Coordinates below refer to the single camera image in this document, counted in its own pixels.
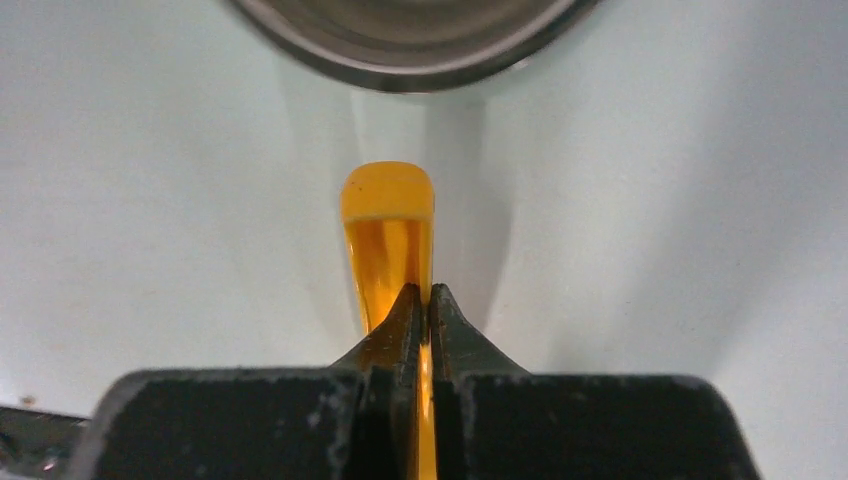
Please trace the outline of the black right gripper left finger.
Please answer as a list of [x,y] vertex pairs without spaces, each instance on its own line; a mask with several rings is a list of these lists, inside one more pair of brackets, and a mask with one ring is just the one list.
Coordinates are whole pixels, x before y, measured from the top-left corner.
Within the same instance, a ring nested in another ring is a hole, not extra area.
[[417,341],[408,284],[324,367],[139,370],[101,399],[70,479],[412,479]]

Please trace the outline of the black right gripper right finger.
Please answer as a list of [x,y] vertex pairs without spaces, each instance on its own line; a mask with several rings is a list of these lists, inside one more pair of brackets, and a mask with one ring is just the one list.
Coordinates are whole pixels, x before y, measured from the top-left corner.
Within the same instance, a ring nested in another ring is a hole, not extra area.
[[734,413],[688,375],[534,374],[437,284],[429,303],[441,479],[756,479]]

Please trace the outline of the yellow plastic scoop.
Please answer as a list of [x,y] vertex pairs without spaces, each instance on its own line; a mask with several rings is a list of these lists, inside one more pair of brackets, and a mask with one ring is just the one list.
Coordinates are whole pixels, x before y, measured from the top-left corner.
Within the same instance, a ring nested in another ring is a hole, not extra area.
[[364,332],[383,323],[407,284],[427,306],[434,223],[427,173],[410,163],[367,163],[345,180],[339,202]]

